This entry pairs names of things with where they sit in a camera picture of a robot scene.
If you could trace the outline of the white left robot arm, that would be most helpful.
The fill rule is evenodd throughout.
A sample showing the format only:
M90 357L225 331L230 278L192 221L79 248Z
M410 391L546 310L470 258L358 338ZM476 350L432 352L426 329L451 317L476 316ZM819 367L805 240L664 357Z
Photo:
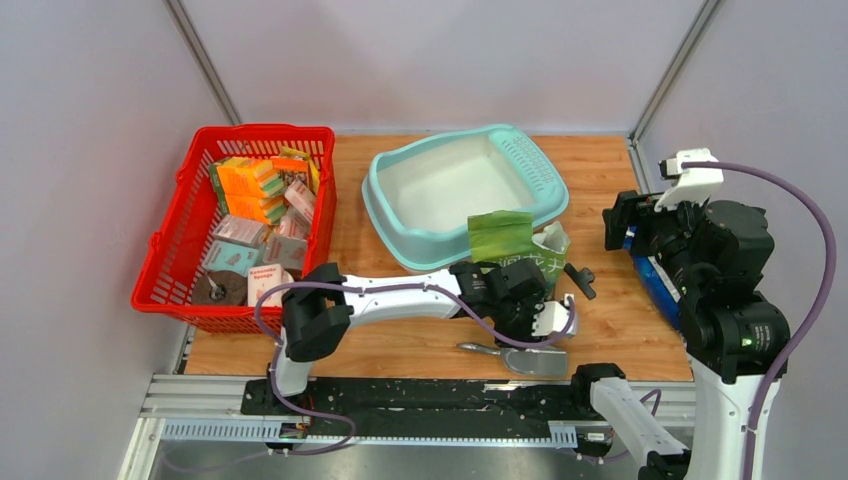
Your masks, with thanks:
M283 415L302 408L314 363L333 354L351 328L414 317L470 318L517 349L547 347L577 328L574 298L549 299L547 280L529 258L506 266L461 261L384 278L343 275L326 263L273 290L282 295L282 328L274 336L266 398Z

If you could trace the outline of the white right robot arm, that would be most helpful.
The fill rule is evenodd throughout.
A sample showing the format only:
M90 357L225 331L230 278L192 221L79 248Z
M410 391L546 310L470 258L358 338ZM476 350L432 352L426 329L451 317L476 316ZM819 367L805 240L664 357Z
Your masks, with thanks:
M602 213L604 245L653 260L678 294L677 328L696 387L693 442L662 427L613 363L579 366L570 404L610 424L642 479L738 479L756 391L771 367L786 368L778 355L788 322L758 290L775 243L762 208L730 200L668 208L659 200L620 193Z

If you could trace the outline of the green cat litter bag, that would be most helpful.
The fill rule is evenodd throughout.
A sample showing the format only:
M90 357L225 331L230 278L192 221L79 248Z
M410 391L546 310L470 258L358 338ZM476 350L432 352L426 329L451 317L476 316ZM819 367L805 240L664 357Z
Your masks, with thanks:
M522 259L535 262L552 299L566 264L571 240L559 221L534 231L530 212L499 210L467 219L471 260L507 266Z

